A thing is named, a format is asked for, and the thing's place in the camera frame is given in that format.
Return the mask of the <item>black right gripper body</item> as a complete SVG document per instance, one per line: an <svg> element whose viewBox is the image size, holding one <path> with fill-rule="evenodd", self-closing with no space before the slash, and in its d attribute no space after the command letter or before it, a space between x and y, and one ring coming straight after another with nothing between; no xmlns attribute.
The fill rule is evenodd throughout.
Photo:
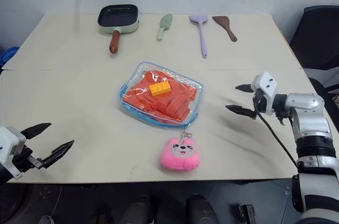
<svg viewBox="0 0 339 224"><path fill-rule="evenodd" d="M272 93L270 91L258 88L253 96L254 110L257 114L272 114Z"/></svg>

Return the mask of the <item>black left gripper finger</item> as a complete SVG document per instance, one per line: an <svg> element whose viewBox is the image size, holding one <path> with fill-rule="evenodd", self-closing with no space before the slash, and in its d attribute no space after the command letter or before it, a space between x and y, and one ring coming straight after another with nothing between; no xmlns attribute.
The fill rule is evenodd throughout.
<svg viewBox="0 0 339 224"><path fill-rule="evenodd" d="M48 168L62 157L71 149L72 145L74 144L74 140L66 142L51 152L51 155L46 157L41 161L42 166L41 168Z"/></svg>
<svg viewBox="0 0 339 224"><path fill-rule="evenodd" d="M51 123L41 123L34 125L32 127L26 128L23 131L21 131L21 134L25 136L27 140L32 139L39 134L41 134L43 131L45 131L49 126L51 126Z"/></svg>

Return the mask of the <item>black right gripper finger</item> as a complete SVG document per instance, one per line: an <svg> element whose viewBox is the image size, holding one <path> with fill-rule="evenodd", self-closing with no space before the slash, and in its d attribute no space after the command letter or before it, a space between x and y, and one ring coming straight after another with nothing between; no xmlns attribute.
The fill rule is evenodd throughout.
<svg viewBox="0 0 339 224"><path fill-rule="evenodd" d="M255 91L252 89L251 84L241 84L235 87L235 89L246 92L246 93L254 93Z"/></svg>
<svg viewBox="0 0 339 224"><path fill-rule="evenodd" d="M239 105L226 105L225 108L227 108L231 112L234 112L238 115L250 117L253 120L255 120L256 117L257 117L257 114L256 114L255 111L252 111L251 109L246 109L246 108L239 106Z"/></svg>

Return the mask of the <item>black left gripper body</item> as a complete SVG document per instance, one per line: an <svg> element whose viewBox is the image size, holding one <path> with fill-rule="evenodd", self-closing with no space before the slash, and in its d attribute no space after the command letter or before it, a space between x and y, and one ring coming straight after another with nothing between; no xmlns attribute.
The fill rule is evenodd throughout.
<svg viewBox="0 0 339 224"><path fill-rule="evenodd" d="M32 156L33 151L24 145L20 154L13 157L14 166L21 172L25 173L30 169L41 169L44 164L40 158L34 158Z"/></svg>

